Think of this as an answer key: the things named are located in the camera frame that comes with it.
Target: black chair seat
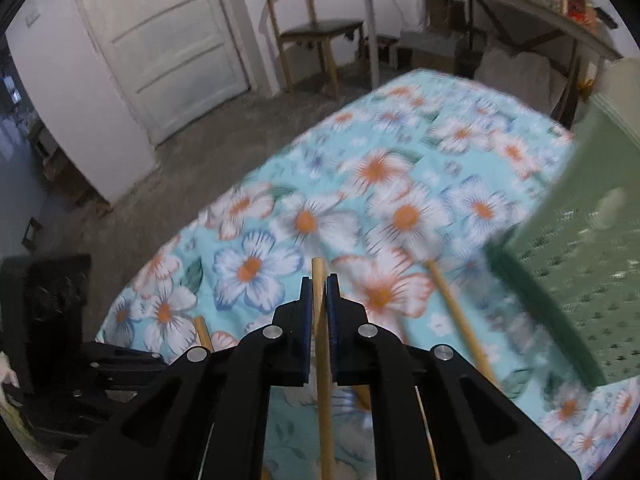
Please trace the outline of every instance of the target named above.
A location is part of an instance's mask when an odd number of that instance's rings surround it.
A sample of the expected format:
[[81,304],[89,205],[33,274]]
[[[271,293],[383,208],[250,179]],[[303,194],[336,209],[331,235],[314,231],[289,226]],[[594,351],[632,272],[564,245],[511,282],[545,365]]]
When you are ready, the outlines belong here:
[[353,32],[362,25],[362,20],[318,20],[317,23],[305,23],[280,33],[284,41],[295,41],[299,38],[335,37]]

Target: wooden stick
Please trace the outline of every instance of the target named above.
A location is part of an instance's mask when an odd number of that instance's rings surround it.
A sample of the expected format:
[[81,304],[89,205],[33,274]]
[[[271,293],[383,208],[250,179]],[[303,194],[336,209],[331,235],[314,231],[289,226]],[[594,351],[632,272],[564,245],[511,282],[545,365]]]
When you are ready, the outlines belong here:
[[465,313],[462,311],[460,304],[453,296],[451,289],[447,284],[447,280],[444,279],[440,272],[438,264],[436,264],[434,260],[429,259],[423,263],[423,266],[429,269],[433,281],[442,294],[444,301],[447,303],[451,317],[455,320],[458,328],[460,329],[460,333],[462,334],[462,339],[465,341],[467,348],[473,356],[476,368],[478,368],[480,373],[491,381],[496,388],[500,388],[500,383],[495,378],[494,371],[489,364],[489,359],[487,359],[484,349],[478,341],[476,333],[471,328],[471,324],[466,319]]
[[[193,325],[196,329],[196,334],[198,334],[200,346],[204,346],[204,348],[206,348],[213,354],[215,350],[213,349],[213,345],[211,344],[209,329],[207,328],[207,322],[204,321],[204,317],[196,316],[195,318],[193,318]],[[271,475],[264,466],[262,466],[260,471],[260,480],[271,480]]]
[[366,384],[358,384],[353,387],[353,392],[356,394],[358,398],[358,402],[360,402],[361,407],[363,407],[368,412],[371,411],[371,393],[369,392],[369,386]]
[[424,414],[424,406],[422,405],[422,399],[420,398],[420,390],[418,389],[418,386],[415,387],[415,395],[416,397],[418,397],[418,405],[420,406],[420,413],[422,414],[424,431],[427,433],[427,442],[429,443],[429,452],[431,454],[431,463],[433,463],[433,472],[436,475],[436,480],[440,480],[440,469],[438,468],[438,462],[436,462],[436,452],[433,449],[433,440],[431,440],[431,433],[429,433],[427,416]]
[[209,329],[207,323],[202,316],[196,316],[193,319],[193,325],[196,328],[198,339],[200,340],[200,346],[204,346],[209,352],[213,352],[213,345],[211,344],[211,338],[209,336]]
[[331,430],[332,380],[329,365],[329,333],[324,309],[326,267],[322,258],[311,260],[314,287],[314,337],[316,341],[316,384],[318,385],[318,427],[320,433],[320,472],[322,480],[334,478],[334,440]]

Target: gray floor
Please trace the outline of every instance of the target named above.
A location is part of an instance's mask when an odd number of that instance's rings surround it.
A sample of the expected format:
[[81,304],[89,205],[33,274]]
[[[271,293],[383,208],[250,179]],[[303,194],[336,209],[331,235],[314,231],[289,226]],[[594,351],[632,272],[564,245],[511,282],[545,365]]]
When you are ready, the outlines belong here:
[[95,336],[120,290],[200,209],[296,136],[368,91],[356,66],[342,71],[340,104],[326,94],[323,83],[316,77],[293,94],[270,100],[247,93],[190,124],[159,146],[159,170],[104,218],[93,203],[70,210],[60,197],[48,201],[40,250],[92,256],[86,339]]

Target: floral bedsheet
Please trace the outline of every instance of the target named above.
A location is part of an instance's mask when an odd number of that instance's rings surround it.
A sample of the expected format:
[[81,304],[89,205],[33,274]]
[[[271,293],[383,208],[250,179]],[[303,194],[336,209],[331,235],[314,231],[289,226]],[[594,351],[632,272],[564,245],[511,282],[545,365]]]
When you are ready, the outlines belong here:
[[[369,320],[414,346],[469,360],[443,298],[418,264],[439,260],[504,393],[587,478],[640,401],[632,379],[587,392],[547,332],[487,269],[487,238],[523,220],[567,159],[572,135],[473,81],[411,72],[328,117],[200,212],[111,306],[97,339],[160,352],[196,344],[204,316],[216,350],[298,298],[324,256]],[[337,479],[373,479],[370,413],[333,395]],[[264,466],[309,478],[319,444],[314,381],[274,388]]]

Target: green mesh basket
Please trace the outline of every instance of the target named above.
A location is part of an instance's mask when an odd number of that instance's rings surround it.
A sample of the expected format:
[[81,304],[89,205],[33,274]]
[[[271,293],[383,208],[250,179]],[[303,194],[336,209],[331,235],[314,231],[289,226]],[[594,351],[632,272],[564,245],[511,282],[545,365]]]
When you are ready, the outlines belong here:
[[640,63],[606,81],[540,208],[486,248],[590,387],[640,374]]

